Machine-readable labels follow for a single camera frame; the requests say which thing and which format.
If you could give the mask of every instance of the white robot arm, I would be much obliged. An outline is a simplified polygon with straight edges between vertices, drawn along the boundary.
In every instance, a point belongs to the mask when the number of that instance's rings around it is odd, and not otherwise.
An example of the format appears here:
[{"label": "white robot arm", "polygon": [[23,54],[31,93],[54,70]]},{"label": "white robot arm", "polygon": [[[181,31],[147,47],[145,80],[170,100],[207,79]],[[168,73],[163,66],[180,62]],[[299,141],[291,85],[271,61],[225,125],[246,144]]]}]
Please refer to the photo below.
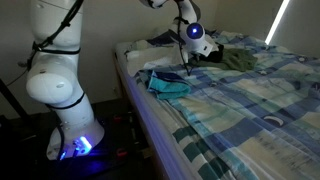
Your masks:
[{"label": "white robot arm", "polygon": [[[157,9],[168,0],[140,0],[144,5]],[[212,51],[218,51],[217,45],[198,23],[200,9],[192,0],[174,0],[179,9],[169,29],[171,38],[182,45],[191,54],[201,54],[207,57]]]},{"label": "white robot arm", "polygon": [[35,37],[26,89],[61,120],[50,138],[50,160],[84,156],[104,136],[78,78],[83,0],[31,0]]}]

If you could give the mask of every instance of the mattress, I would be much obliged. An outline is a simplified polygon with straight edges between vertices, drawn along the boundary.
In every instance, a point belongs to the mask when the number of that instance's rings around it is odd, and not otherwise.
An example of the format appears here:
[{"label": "mattress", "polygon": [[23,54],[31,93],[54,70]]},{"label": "mattress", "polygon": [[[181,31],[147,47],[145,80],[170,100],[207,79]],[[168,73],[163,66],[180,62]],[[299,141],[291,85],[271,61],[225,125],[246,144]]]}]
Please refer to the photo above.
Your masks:
[{"label": "mattress", "polygon": [[[210,36],[223,55],[190,58],[184,65],[166,55],[174,52],[170,43],[117,46],[122,70],[130,72],[127,79],[136,88],[128,89],[133,102],[147,111],[147,124],[155,123],[153,136],[171,142],[157,147],[159,154],[172,155],[161,155],[164,164],[175,158],[164,165],[168,171],[171,165],[179,170],[169,172],[170,178],[320,177],[320,59],[241,33],[214,31]],[[137,61],[142,63],[131,66]],[[168,92],[157,81],[163,74],[179,76],[190,91],[160,99],[159,93]],[[165,83],[170,92],[177,87],[175,79]]]},{"label": "mattress", "polygon": [[232,179],[233,175],[217,156],[199,142],[199,136],[189,129],[182,114],[166,101],[157,100],[144,84],[128,74],[125,53],[132,42],[118,43],[116,63],[128,96],[139,111],[156,153],[170,179]]}]

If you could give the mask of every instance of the teal cloth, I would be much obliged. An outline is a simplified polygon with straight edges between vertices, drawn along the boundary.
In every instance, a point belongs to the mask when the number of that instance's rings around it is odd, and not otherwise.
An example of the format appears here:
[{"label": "teal cloth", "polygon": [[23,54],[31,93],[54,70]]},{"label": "teal cloth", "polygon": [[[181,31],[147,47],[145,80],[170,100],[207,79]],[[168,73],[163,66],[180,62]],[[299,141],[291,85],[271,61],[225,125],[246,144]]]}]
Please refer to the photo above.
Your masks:
[{"label": "teal cloth", "polygon": [[183,97],[191,91],[186,81],[175,73],[146,70],[139,74],[147,91],[155,93],[160,100]]}]

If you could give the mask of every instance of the white wall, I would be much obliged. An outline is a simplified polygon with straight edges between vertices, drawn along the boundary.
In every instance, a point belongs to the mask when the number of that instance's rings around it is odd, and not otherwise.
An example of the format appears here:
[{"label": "white wall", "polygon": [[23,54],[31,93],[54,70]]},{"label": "white wall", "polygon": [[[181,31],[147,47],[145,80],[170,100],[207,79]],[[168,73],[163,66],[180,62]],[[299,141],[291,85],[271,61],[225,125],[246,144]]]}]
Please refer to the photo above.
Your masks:
[{"label": "white wall", "polygon": [[[202,23],[213,29],[217,0],[194,0],[202,11]],[[118,88],[112,62],[112,50],[117,42],[143,39],[159,26],[171,24],[178,14],[174,2],[154,10],[139,0],[84,1],[84,19],[79,59],[79,82],[91,103],[116,99]],[[26,61],[31,52],[33,37],[29,24],[29,1],[0,1],[0,78],[9,83],[24,69],[17,66]],[[48,112],[41,103],[32,100],[25,90],[24,75],[9,86],[10,91],[28,114]],[[0,115],[8,119],[19,117],[0,94]]]},{"label": "white wall", "polygon": [[[265,40],[282,0],[218,0],[215,27]],[[320,1],[291,0],[270,44],[320,57]]]},{"label": "white wall", "polygon": [[291,0],[270,42],[320,58],[320,1]]},{"label": "white wall", "polygon": [[217,29],[265,39],[282,0],[218,0]]}]

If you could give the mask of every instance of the wrinkled sheet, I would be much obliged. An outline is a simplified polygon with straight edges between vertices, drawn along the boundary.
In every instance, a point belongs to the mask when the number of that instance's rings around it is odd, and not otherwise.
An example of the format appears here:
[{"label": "wrinkled sheet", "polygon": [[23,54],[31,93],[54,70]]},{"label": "wrinkled sheet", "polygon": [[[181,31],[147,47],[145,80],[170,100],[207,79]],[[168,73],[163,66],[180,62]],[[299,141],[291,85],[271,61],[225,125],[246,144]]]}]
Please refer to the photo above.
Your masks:
[{"label": "wrinkled sheet", "polygon": [[320,60],[238,33],[212,37],[250,50],[254,69],[194,67],[188,76],[181,65],[158,68],[191,86],[169,104],[237,179],[319,178]]}]

